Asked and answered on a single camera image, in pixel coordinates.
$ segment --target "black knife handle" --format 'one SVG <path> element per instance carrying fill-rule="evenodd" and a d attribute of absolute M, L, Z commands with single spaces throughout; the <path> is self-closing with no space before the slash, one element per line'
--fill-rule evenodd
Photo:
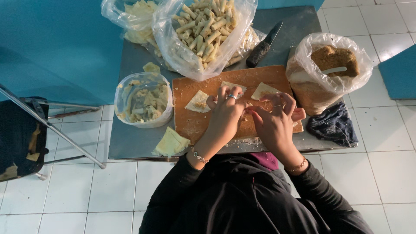
<path fill-rule="evenodd" d="M 267 51 L 270 50 L 270 45 L 264 41 L 261 41 L 248 56 L 245 63 L 249 68 L 256 67 L 263 57 L 267 54 Z"/>

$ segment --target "gold bracelet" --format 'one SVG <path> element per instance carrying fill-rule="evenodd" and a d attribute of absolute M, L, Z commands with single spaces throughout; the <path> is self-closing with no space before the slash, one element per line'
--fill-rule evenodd
<path fill-rule="evenodd" d="M 302 162 L 302 164 L 300 165 L 300 166 L 297 166 L 295 169 L 292 169 L 292 170 L 287 170 L 288 172 L 295 172 L 295 171 L 297 171 L 297 170 L 299 170 L 299 169 L 301 169 L 304 165 L 305 165 L 305 163 L 306 163 L 306 158 L 305 158 L 305 156 L 303 156 L 303 162 Z"/>
<path fill-rule="evenodd" d="M 195 148 L 193 147 L 193 146 L 191 146 L 191 151 L 192 151 L 192 153 L 193 153 L 193 155 L 199 160 L 199 161 L 201 161 L 201 162 L 203 162 L 203 163 L 207 163 L 207 162 L 209 162 L 209 159 L 208 160 L 204 160 L 204 158 L 202 157 L 202 156 L 199 156 L 198 155 L 198 152 L 196 152 L 195 151 Z"/>

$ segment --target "ring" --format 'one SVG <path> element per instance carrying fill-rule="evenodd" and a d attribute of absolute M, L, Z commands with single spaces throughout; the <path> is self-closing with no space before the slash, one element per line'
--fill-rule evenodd
<path fill-rule="evenodd" d="M 234 96 L 234 95 L 232 95 L 232 94 L 230 94 L 230 95 L 228 95 L 229 97 L 232 97 L 232 98 L 234 98 L 235 100 L 237 100 L 237 97 L 236 96 Z"/>

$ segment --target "stainless steel table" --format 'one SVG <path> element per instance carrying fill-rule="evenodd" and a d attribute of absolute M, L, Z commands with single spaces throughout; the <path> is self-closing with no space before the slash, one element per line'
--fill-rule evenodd
<path fill-rule="evenodd" d="M 297 46 L 308 34 L 322 31 L 318 16 L 312 6 L 258 10 L 253 20 L 253 27 L 264 33 L 268 33 L 280 20 L 284 20 L 283 26 L 273 42 L 272 48 L 258 65 L 259 67 L 271 65 L 286 66 L 289 51 L 292 46 Z M 148 62 L 157 64 L 156 59 L 145 48 L 125 40 L 121 57 L 119 81 L 130 74 L 142 72 L 142 67 Z M 245 61 L 241 61 L 238 64 L 229 66 L 224 71 L 245 68 L 247 68 Z M 161 73 L 168 81 L 182 77 L 179 73 L 168 71 L 162 67 Z M 302 121 L 304 127 L 308 118 Z M 139 129 L 124 124 L 117 116 L 114 116 L 109 159 L 166 160 L 166 157 L 155 157 L 151 152 L 159 143 L 160 139 L 162 139 L 167 126 L 174 129 L 173 118 L 167 125 L 162 127 Z M 318 140 L 306 131 L 295 133 L 293 135 L 293 142 L 297 149 L 302 152 L 342 148 L 333 142 Z M 251 138 L 233 140 L 228 143 L 228 146 L 223 147 L 219 153 L 246 153 L 265 150 L 266 148 L 258 138 Z"/>

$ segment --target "wooden cutting board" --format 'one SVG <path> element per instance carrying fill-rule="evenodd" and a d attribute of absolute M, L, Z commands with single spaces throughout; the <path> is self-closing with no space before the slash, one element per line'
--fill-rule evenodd
<path fill-rule="evenodd" d="M 293 97 L 283 65 L 222 72 L 219 76 L 202 82 L 196 82 L 186 77 L 173 79 L 175 130 L 181 136 L 190 139 L 191 144 L 195 144 L 204 134 L 211 118 L 211 111 L 199 113 L 187 110 L 185 106 L 198 90 L 208 95 L 217 96 L 217 90 L 223 81 L 247 87 L 247 91 L 237 102 L 250 102 L 255 106 L 261 106 L 269 111 L 273 107 L 271 102 L 260 102 L 251 99 L 251 95 L 253 95 L 260 82 L 270 85 L 281 92 L 288 93 Z M 247 121 L 243 120 L 241 122 L 240 129 L 234 139 L 246 139 L 258 136 L 254 127 L 253 118 L 250 115 L 245 115 L 244 117 Z M 296 132 L 303 132 L 300 121 L 293 127 L 293 133 Z"/>

